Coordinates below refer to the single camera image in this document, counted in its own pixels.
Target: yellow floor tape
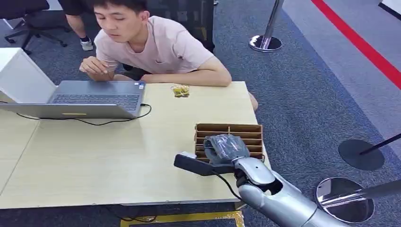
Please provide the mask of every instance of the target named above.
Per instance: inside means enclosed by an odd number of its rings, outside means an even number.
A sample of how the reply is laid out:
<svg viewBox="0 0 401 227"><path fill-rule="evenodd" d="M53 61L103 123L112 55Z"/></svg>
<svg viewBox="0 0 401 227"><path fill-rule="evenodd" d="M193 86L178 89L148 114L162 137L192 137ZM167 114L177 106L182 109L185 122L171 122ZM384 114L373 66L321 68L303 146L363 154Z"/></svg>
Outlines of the yellow floor tape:
<svg viewBox="0 0 401 227"><path fill-rule="evenodd" d="M137 219L149 220L152 218L153 217L138 217ZM182 222L182 221L206 221L206 220L216 220L216 219L234 219L237 227L245 227L244 218L241 211L164 215L164 216L157 216L156 219L151 223L140 222L136 220L134 221L121 220L121 227L130 227L131 225L170 223L170 222Z"/></svg>

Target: black wire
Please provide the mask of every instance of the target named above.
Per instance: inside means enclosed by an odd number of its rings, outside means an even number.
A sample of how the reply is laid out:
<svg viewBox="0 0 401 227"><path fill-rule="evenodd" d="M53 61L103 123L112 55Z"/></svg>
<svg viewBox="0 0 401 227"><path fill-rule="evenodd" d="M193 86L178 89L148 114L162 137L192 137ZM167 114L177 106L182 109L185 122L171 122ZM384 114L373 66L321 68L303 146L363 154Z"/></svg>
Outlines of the black wire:
<svg viewBox="0 0 401 227"><path fill-rule="evenodd" d="M237 197L237 199L239 199L239 200L241 200L241 201L243 202L242 198L239 197L239 196L234 192L234 190L233 190L233 188L231 187L230 183L229 183L224 177L222 177L220 174L218 174L218 173L217 173L216 171L214 171L214 170L212 170L212 173L214 173L214 175L216 175L218 178L220 178L222 181L224 181L224 183L227 184L228 189L230 190L230 192L231 192L235 197Z"/></svg>
<svg viewBox="0 0 401 227"><path fill-rule="evenodd" d="M149 219L149 220L141 220L141 219L138 219L138 218L131 218L131 217L123 218L123 217L117 215L110 207L107 207L107 206L102 206L102 207L106 208L106 210L108 210L112 215L114 215L115 217L117 217L117 218L119 218L120 220L123 220L123 221L134 221L135 220L135 221L138 221L138 222L151 223L151 222L154 222L156 220L156 218L157 218L157 215L155 215L154 217L152 217L152 219Z"/></svg>
<svg viewBox="0 0 401 227"><path fill-rule="evenodd" d="M149 107L149 111L146 114L144 114L142 116L139 116L137 118L144 117L144 116L150 114L150 112L152 111L152 106L151 105L142 103L140 106L148 106ZM78 119L78 118L62 118L62 119L57 119L57 118L34 118L34 117L27 117L27 116L21 115L19 113L16 113L16 114L18 116L20 116L20 117L31 119L31 120L55 120L55 121L75 120L75 121L80 121L80 122L83 122L83 123L86 123L86 124L90 124L90 125L94 125L94 126L103 126L103 125L107 125L107 124L111 124L111 123L117 123L117 122L130 122L130 121L136 119L136 118L134 118L134 119L127 119L127 120L123 120L123 121L111 121L111 122L106 122L106 123L102 123L102 124L94 124L94 123L86 122L86 121Z"/></svg>

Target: red floor line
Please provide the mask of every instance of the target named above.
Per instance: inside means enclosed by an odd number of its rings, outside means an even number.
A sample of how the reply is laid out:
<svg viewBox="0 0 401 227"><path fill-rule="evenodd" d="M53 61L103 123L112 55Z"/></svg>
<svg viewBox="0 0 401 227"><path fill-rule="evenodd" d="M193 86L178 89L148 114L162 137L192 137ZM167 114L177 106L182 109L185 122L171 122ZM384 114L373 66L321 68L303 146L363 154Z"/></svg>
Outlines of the red floor line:
<svg viewBox="0 0 401 227"><path fill-rule="evenodd" d="M391 82L401 89L401 72L356 33L323 0L311 0L334 26L358 48Z"/></svg>

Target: chair wheel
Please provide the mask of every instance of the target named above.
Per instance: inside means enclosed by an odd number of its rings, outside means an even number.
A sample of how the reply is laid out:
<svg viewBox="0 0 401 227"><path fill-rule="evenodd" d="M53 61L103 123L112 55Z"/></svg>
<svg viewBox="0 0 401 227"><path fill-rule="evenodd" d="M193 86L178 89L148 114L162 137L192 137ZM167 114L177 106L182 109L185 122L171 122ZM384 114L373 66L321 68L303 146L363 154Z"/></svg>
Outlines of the chair wheel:
<svg viewBox="0 0 401 227"><path fill-rule="evenodd" d="M13 40L13 39L7 39L6 38L6 41L9 42L10 44L14 44L15 43L15 40Z"/></svg>

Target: white shoe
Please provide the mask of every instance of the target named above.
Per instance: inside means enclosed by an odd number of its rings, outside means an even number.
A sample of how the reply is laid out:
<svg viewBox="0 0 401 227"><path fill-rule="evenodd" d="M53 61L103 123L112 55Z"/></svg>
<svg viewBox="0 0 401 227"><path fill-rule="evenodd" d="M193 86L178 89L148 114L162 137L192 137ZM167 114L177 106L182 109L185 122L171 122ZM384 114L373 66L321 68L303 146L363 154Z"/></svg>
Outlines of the white shoe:
<svg viewBox="0 0 401 227"><path fill-rule="evenodd" d="M92 41L89 39L89 41L87 42L83 42L81 41L81 45L82 45L82 49L84 51L91 51L93 50L93 45L92 45Z"/></svg>

